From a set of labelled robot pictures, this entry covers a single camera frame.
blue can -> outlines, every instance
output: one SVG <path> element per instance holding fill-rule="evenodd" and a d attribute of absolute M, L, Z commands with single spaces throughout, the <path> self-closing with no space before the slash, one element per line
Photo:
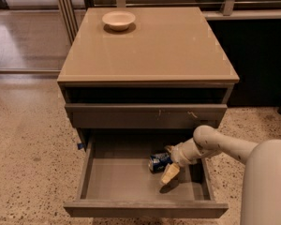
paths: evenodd
<path fill-rule="evenodd" d="M 157 173 L 164 171 L 167 165 L 171 163 L 170 154 L 161 153 L 151 155 L 148 166 L 151 172 Z"/>

closed drawer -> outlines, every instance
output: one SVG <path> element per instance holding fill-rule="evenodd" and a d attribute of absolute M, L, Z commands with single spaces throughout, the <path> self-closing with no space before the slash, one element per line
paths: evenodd
<path fill-rule="evenodd" d="M 74 128 L 195 128 L 219 126 L 225 104 L 67 104 Z"/>
<path fill-rule="evenodd" d="M 86 150 L 77 199 L 66 202 L 73 217 L 219 218 L 228 209 L 216 203 L 204 160 L 190 166 L 170 186 L 148 169 L 149 156 L 178 134 L 93 134 Z"/>

tabletop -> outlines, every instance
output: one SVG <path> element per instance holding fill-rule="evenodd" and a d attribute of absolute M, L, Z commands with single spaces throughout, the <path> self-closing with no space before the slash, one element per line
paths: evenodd
<path fill-rule="evenodd" d="M 136 21 L 113 32 L 104 14 L 125 10 Z M 89 8 L 58 82 L 211 82 L 239 78 L 197 7 Z"/>

floor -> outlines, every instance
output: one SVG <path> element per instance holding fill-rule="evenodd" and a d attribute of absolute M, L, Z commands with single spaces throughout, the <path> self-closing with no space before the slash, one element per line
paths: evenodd
<path fill-rule="evenodd" d="M 47 62 L 49 68 L 62 66 L 67 37 L 58 13 L 52 14 L 0 15 L 0 68 L 36 68 Z M 41 25 L 40 18 L 49 20 Z M 10 35 L 13 45 L 6 40 Z M 215 199 L 229 205 L 220 219 L 70 217 L 63 202 L 76 196 L 85 154 L 77 149 L 79 138 L 64 105 L 54 76 L 0 75 L 0 225 L 240 223 L 244 165 L 224 154 L 207 160 Z M 257 143 L 281 139 L 281 115 L 276 110 L 228 109 L 219 130 Z"/>

robotic hand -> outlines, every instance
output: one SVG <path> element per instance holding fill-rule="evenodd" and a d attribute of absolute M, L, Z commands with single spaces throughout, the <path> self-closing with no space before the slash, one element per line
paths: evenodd
<path fill-rule="evenodd" d="M 166 185 L 180 168 L 224 152 L 245 164 L 242 225 L 281 225 L 281 140 L 260 144 L 225 136 L 212 127 L 200 126 L 192 139 L 168 146 L 170 158 L 161 177 Z"/>

